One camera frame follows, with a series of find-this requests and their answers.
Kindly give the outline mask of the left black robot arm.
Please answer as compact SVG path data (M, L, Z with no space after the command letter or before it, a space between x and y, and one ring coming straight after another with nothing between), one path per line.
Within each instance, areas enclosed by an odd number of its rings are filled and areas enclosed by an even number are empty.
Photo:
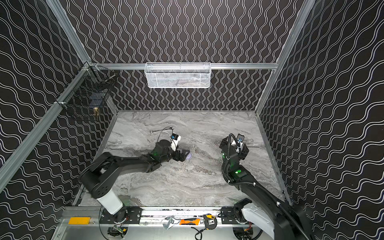
M115 216L125 207L112 190L119 176L151 173L170 160L184 162L189 154L189 150L180 150L174 140L160 140L152 151L139 157L119 157L105 152L83 170L79 180L109 215Z

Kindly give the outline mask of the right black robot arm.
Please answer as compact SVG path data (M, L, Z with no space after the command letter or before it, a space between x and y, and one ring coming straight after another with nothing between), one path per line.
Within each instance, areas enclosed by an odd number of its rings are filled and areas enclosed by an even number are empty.
M225 182L247 196L234 205L236 222L254 224L273 240L312 240L304 211L273 195L241 165L249 153L244 138L230 133L220 144Z

